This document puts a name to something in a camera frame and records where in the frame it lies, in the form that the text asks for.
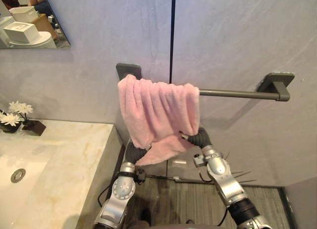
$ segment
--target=metal bracket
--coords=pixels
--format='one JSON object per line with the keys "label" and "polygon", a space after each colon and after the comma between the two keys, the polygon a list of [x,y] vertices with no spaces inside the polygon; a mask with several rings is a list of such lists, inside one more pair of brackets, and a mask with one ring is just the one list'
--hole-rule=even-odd
{"label": "metal bracket", "polygon": [[139,65],[118,63],[115,68],[120,80],[128,74],[134,75],[137,79],[142,78],[141,67]]}
{"label": "metal bracket", "polygon": [[294,77],[292,73],[270,73],[264,78],[257,92],[277,93],[279,94],[277,101],[288,101],[290,95],[286,87]]}

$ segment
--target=black flower pot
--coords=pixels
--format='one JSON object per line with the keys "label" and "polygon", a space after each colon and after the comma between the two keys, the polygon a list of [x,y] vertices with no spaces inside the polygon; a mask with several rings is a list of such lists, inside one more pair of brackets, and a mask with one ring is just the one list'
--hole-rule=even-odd
{"label": "black flower pot", "polygon": [[28,134],[33,136],[40,136],[42,135],[43,131],[45,130],[46,126],[44,126],[40,121],[37,120],[25,120],[23,122],[24,127],[22,130],[28,131]]}
{"label": "black flower pot", "polygon": [[4,123],[0,123],[0,129],[5,133],[15,133],[20,125],[21,125],[21,122],[19,122],[15,126],[11,126],[10,124],[5,125]]}

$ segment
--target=gray metal rod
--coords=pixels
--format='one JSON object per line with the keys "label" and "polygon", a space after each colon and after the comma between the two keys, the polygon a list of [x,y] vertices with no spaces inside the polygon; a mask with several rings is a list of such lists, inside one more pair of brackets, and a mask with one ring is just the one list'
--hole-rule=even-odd
{"label": "gray metal rod", "polygon": [[247,98],[247,99],[272,99],[272,100],[279,99],[279,94],[277,94],[277,93],[213,90],[213,89],[200,89],[200,95],[202,95],[202,96],[218,96],[218,97],[233,97],[233,98]]}

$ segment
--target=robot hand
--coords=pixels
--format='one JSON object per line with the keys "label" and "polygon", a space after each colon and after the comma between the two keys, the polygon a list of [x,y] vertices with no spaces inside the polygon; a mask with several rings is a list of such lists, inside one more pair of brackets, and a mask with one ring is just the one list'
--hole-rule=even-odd
{"label": "robot hand", "polygon": [[207,166],[208,175],[215,183],[219,196],[237,224],[237,229],[272,229],[232,176],[228,162],[215,150],[206,130],[200,127],[197,135],[182,134],[182,138],[201,148],[203,155],[195,155],[194,163],[196,167]]}
{"label": "robot hand", "polygon": [[112,194],[104,203],[93,229],[120,229],[126,215],[126,208],[135,192],[135,182],[145,180],[143,170],[135,171],[135,163],[146,154],[145,149],[136,148],[132,142],[126,147],[125,162],[122,163],[117,180],[113,183]]}

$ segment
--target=pink towel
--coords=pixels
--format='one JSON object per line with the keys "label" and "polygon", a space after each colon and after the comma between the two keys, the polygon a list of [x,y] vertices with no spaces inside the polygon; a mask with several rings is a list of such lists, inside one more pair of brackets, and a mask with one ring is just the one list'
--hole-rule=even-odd
{"label": "pink towel", "polygon": [[151,149],[137,165],[151,165],[176,156],[192,145],[179,131],[196,135],[199,128],[199,89],[127,75],[118,83],[120,108],[133,144]]}

